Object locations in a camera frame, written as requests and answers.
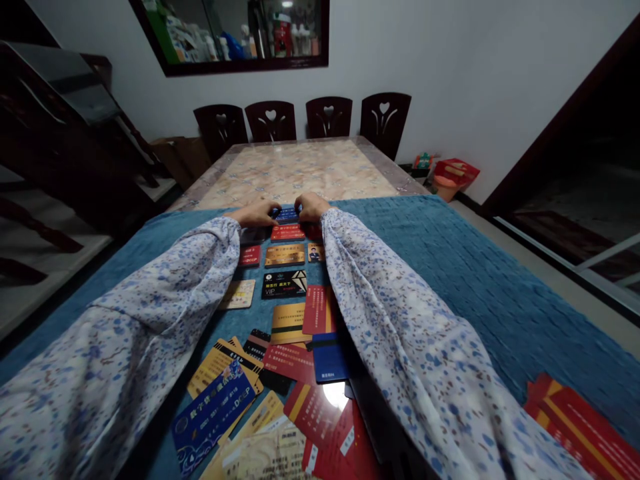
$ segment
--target wooden chair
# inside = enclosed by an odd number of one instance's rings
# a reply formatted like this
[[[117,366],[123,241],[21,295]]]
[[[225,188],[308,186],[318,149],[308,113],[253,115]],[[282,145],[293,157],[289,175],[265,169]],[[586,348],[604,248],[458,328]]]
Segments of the wooden chair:
[[[411,96],[404,93],[378,93],[362,100],[360,135],[391,160],[400,146]]]
[[[208,105],[193,111],[212,163],[238,143],[249,143],[245,116],[235,105]]]
[[[254,142],[296,140],[292,103],[258,102],[245,108],[245,112]]]
[[[322,97],[307,102],[309,138],[348,137],[353,102],[343,97]]]

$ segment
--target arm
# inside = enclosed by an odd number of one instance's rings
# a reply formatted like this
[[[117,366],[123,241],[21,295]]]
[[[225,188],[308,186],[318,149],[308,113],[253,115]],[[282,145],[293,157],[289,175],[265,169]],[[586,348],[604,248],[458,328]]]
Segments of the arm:
[[[327,269],[356,348],[417,450],[442,478],[589,478],[517,404],[478,334],[358,218],[320,218]]]
[[[272,224],[273,206],[186,233],[4,385],[0,477],[115,477],[226,292],[240,228]]]

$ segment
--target blue towel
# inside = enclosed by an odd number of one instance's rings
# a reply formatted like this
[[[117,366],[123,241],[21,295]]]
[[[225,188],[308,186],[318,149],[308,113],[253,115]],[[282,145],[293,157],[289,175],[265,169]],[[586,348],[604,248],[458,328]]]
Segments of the blue towel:
[[[640,364],[440,198],[388,197],[334,204],[357,215],[457,315],[476,328],[496,372],[520,404],[526,399],[527,382],[546,371],[576,389],[631,446],[640,449]],[[184,232],[222,213],[224,210],[176,212],[150,220],[4,358],[0,381],[6,382],[40,354],[78,318],[88,302],[164,252]],[[214,314],[191,362],[134,450],[123,475],[179,478],[169,425],[190,402],[186,384],[202,358],[218,338],[236,335],[244,343],[254,328],[269,332],[275,305],[304,301],[260,299],[265,250],[270,244],[269,240],[263,244],[260,268],[238,271],[234,276],[236,280],[256,279],[251,308]],[[269,271],[296,268],[307,270],[310,285],[329,281],[324,264]],[[193,478],[201,474],[204,464]]]

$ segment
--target black card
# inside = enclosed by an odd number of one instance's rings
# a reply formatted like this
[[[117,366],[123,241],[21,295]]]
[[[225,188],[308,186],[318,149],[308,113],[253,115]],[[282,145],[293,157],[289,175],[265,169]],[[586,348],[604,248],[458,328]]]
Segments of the black card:
[[[262,361],[265,357],[265,352],[267,351],[270,341],[270,334],[258,329],[253,329],[249,338],[245,342],[243,349],[253,358]],[[265,369],[260,372],[259,378],[266,388],[271,389],[280,395],[288,394],[289,387],[291,386],[291,379]]]
[[[262,298],[304,297],[307,294],[307,273],[304,270],[266,273]]]

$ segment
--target bottle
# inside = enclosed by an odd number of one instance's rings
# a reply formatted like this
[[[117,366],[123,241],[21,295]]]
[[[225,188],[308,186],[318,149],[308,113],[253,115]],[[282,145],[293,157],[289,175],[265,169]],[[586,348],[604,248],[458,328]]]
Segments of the bottle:
[[[225,54],[225,60],[231,61],[229,57],[229,46],[227,44],[227,39],[224,37],[220,37],[220,44],[222,44],[222,52]]]

